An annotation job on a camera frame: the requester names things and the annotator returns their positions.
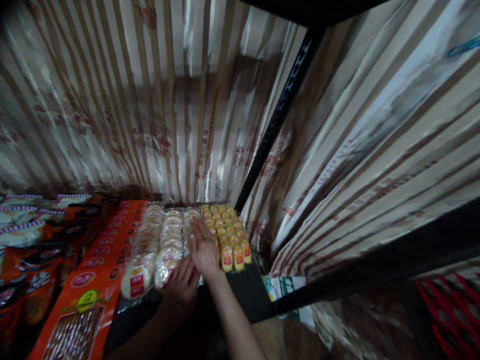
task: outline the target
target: plastic bag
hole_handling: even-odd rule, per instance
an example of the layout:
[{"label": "plastic bag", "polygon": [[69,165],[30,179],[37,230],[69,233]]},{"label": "plastic bag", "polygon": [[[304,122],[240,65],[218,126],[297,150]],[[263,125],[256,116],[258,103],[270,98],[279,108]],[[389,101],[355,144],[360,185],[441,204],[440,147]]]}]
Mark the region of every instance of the plastic bag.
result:
[{"label": "plastic bag", "polygon": [[35,206],[2,206],[0,207],[0,227],[28,223],[37,212]]}]

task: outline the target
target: white and brown striped fabric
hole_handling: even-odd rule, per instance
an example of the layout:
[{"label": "white and brown striped fabric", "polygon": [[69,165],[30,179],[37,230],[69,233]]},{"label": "white and brown striped fabric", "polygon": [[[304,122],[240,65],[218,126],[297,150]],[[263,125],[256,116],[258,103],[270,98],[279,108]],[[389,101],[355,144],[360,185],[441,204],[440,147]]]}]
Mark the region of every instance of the white and brown striped fabric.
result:
[{"label": "white and brown striped fabric", "polygon": [[[479,194],[478,16],[391,0],[328,31],[242,213],[272,275],[319,277]],[[235,0],[20,3],[0,190],[235,202],[305,32]]]},{"label": "white and brown striped fabric", "polygon": [[235,0],[18,3],[3,192],[235,201],[305,28]]},{"label": "white and brown striped fabric", "polygon": [[480,194],[479,16],[389,1],[330,30],[243,212],[272,276],[318,278]]}]

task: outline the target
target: packaged sausage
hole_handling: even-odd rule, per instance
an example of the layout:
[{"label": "packaged sausage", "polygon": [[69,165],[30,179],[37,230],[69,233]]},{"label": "packaged sausage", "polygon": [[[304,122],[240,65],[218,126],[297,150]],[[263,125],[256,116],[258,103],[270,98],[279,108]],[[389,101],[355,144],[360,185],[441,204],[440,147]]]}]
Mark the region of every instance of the packaged sausage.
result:
[{"label": "packaged sausage", "polygon": [[26,283],[22,324],[36,324],[49,314],[64,252],[64,245],[58,243],[5,248],[0,278],[6,284]]},{"label": "packaged sausage", "polygon": [[245,269],[245,264],[244,264],[244,254],[242,251],[242,246],[240,243],[236,242],[232,244],[233,247],[233,267],[237,271],[242,271]]},{"label": "packaged sausage", "polygon": [[102,359],[120,280],[115,265],[72,272],[28,359]]},{"label": "packaged sausage", "polygon": [[90,194],[57,194],[56,206],[59,209],[63,209],[70,204],[85,204],[91,197],[92,195]]},{"label": "packaged sausage", "polygon": [[0,207],[0,227],[28,223],[36,215],[35,206]]},{"label": "packaged sausage", "polygon": [[241,239],[241,249],[243,251],[243,260],[245,261],[245,264],[251,264],[252,252],[250,251],[249,241],[246,237]]},{"label": "packaged sausage", "polygon": [[36,220],[0,228],[0,246],[27,247],[42,238],[45,221]]},{"label": "packaged sausage", "polygon": [[221,247],[221,268],[228,273],[233,269],[233,249],[232,245],[227,242]]},{"label": "packaged sausage", "polygon": [[130,260],[121,280],[121,294],[127,299],[141,297],[151,289],[155,254],[139,255]]},{"label": "packaged sausage", "polygon": [[0,349],[7,350],[14,339],[20,319],[22,281],[0,286]]},{"label": "packaged sausage", "polygon": [[3,197],[1,205],[3,207],[7,206],[36,206],[41,200],[42,195],[6,195]]}]

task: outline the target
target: yellow snack stick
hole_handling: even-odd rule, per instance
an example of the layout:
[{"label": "yellow snack stick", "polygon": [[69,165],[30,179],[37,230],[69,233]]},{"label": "yellow snack stick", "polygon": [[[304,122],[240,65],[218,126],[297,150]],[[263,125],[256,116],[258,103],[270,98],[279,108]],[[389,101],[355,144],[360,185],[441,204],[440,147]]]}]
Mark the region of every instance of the yellow snack stick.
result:
[{"label": "yellow snack stick", "polygon": [[233,245],[233,266],[237,271],[242,271],[245,269],[244,254],[239,243]]},{"label": "yellow snack stick", "polygon": [[252,252],[250,250],[249,241],[246,238],[243,238],[241,241],[241,250],[243,251],[243,260],[245,264],[252,263]]},{"label": "yellow snack stick", "polygon": [[233,258],[233,249],[230,243],[227,242],[225,245],[222,246],[222,249],[221,249],[221,268],[226,273],[232,271],[233,269],[232,258]]}]

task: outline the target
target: red packaging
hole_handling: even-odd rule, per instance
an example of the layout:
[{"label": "red packaging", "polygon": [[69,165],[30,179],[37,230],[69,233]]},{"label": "red packaging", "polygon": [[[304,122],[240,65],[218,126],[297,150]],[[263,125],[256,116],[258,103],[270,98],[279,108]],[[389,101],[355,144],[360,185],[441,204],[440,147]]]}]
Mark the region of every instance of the red packaging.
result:
[{"label": "red packaging", "polygon": [[23,282],[0,286],[0,349],[10,347],[20,318]]},{"label": "red packaging", "polygon": [[118,204],[117,215],[127,214],[127,213],[142,213],[144,208],[149,204],[148,200],[127,200],[122,201]]},{"label": "red packaging", "polygon": [[25,281],[20,321],[33,325],[49,314],[65,246],[58,243],[5,248],[0,278],[6,283]]},{"label": "red packaging", "polygon": [[28,358],[102,359],[121,278],[118,266],[73,271]]},{"label": "red packaging", "polygon": [[440,325],[443,330],[449,330],[454,324],[450,315],[443,309],[429,287],[424,287],[419,281],[415,281],[415,283],[428,311],[437,324]]}]

